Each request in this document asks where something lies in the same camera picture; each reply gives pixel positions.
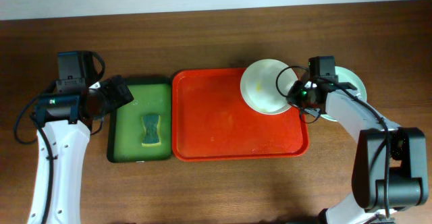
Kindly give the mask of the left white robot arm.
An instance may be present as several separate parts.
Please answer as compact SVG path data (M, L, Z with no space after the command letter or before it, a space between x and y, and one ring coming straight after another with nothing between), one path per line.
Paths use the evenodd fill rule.
M84 155L92 122L132 102L120 75L69 92L43 92L30 116L38 165L29 223L79 223Z

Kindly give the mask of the mint green plate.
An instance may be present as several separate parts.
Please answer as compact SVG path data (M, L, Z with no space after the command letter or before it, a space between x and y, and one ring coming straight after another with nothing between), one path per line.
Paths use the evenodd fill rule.
M357 88L361 98L366 101L367 100L367 90L363 81L352 71L346 69L344 67L335 66L335 73L338 76L338 82L349 82L353 86Z

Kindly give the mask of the yellow green sponge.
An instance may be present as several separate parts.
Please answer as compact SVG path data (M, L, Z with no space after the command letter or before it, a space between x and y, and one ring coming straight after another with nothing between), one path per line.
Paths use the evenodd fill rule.
M142 146L150 147L160 145L160 118L160 115L154 113L142 117L142 127L144 130Z

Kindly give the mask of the cream white plate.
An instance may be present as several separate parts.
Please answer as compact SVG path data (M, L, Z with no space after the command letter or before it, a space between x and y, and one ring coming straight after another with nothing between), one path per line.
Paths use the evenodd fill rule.
M249 65L240 80L240 92L246 104L265 115L277 115L289 110L292 106L287 103L286 95L298 76L293 69L287 69L277 79L278 74L287 67L276 59L262 59Z

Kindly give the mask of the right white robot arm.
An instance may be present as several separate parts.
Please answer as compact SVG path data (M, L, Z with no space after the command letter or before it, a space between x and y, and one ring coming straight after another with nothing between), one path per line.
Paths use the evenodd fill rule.
M330 115L357 141L352 192L324 208L319 223L393 223L393 213L426 203L426 138L420 129L386 119L347 82L319 79L307 88L297 81L286 100L302 113Z

